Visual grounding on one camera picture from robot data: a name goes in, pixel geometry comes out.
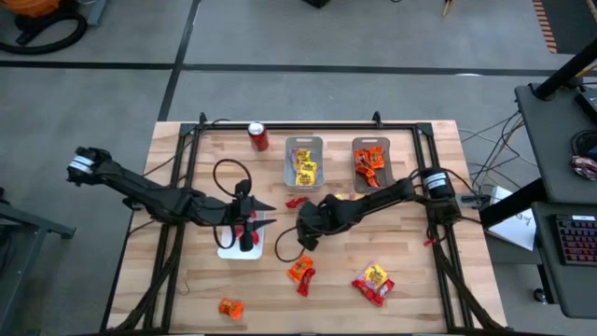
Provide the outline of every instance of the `black floor stripe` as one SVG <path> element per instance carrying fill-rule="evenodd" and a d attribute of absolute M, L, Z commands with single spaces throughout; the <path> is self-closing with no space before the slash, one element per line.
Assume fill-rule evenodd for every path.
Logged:
<path fill-rule="evenodd" d="M 190 40 L 190 36 L 193 34 L 193 27 L 195 25 L 195 18 L 197 17 L 197 11 L 199 9 L 200 2 L 201 0 L 193 0 L 193 4 L 190 7 L 187 24 L 185 25 L 185 31 L 183 32 L 183 38 L 180 41 L 180 46 L 178 46 L 178 52 L 176 52 L 174 70 L 170 74 L 168 86 L 166 87 L 166 92 L 164 93 L 164 99 L 161 101 L 158 121 L 168 120 L 170 106 L 172 106 L 172 100 L 174 98 L 174 92 L 176 91 L 176 85 L 178 84 L 178 78 L 180 77 L 180 72 L 183 68 L 185 56 L 187 56 L 188 42 Z"/>
<path fill-rule="evenodd" d="M 100 63 L 100 62 L 45 62 L 0 61 L 0 67 L 45 69 L 101 69 L 101 70 L 172 70 L 173 63 Z"/>
<path fill-rule="evenodd" d="M 185 71 L 255 73 L 328 73 L 388 75 L 480 75 L 506 77 L 549 77 L 556 69 L 477 69 L 350 65 L 273 65 L 273 64 L 183 64 Z"/>

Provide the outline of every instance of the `clear plastic container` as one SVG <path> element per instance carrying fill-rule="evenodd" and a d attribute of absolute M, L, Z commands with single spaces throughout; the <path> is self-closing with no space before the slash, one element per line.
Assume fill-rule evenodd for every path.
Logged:
<path fill-rule="evenodd" d="M 297 148 L 311 150 L 311 161 L 317 163 L 315 184 L 312 186 L 297 186 L 297 172 L 292 162 L 292 151 Z M 324 140 L 319 136 L 291 136 L 286 139 L 284 166 L 284 182 L 291 192 L 317 191 L 324 186 Z"/>

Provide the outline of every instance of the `yellow candy wrapper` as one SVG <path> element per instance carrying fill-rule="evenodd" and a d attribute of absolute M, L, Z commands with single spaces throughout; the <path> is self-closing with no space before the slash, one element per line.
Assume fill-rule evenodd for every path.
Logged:
<path fill-rule="evenodd" d="M 356 279 L 365 281 L 365 286 L 373 290 L 378 290 L 388 280 L 388 273 L 380 265 L 372 261 Z"/>
<path fill-rule="evenodd" d="M 297 186 L 313 186 L 315 184 L 315 173 L 298 171 L 296 184 Z"/>
<path fill-rule="evenodd" d="M 315 162 L 302 162 L 299 169 L 303 172 L 317 172 L 317 163 Z"/>
<path fill-rule="evenodd" d="M 305 162 L 311 160 L 311 151 L 309 149 L 295 149 L 297 161 Z"/>

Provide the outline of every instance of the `yellow candy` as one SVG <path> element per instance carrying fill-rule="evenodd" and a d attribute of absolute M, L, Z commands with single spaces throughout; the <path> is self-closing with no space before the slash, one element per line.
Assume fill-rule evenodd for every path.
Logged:
<path fill-rule="evenodd" d="M 374 264 L 365 270 L 365 281 L 379 289 L 388 280 L 388 273 L 386 273 L 380 265 Z"/>
<path fill-rule="evenodd" d="M 311 151 L 309 149 L 297 149 L 297 161 L 309 161 L 311 157 Z"/>
<path fill-rule="evenodd" d="M 315 184 L 315 173 L 298 171 L 297 172 L 297 186 L 312 186 Z"/>
<path fill-rule="evenodd" d="M 317 163 L 302 162 L 299 169 L 303 172 L 317 172 Z"/>

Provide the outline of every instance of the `black hose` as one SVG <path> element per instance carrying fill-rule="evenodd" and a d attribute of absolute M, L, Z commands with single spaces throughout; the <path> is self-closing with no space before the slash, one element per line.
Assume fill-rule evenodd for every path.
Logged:
<path fill-rule="evenodd" d="M 20 37 L 20 40 L 25 39 L 27 41 L 30 41 L 35 36 L 37 36 L 44 30 L 46 30 L 48 27 L 50 27 L 52 24 L 66 20 L 75 20 L 76 29 L 73 33 L 71 33 L 69 36 L 63 38 L 60 41 L 36 47 L 11 46 L 0 42 L 0 50 L 19 55 L 42 55 L 70 47 L 74 45 L 78 40 L 80 40 L 81 37 L 83 37 L 83 35 L 87 31 L 87 20 L 84 16 L 76 12 L 63 12 L 50 15 L 46 19 L 36 22 L 35 24 L 29 26 L 28 29 L 24 32 L 24 36 L 22 35 Z"/>

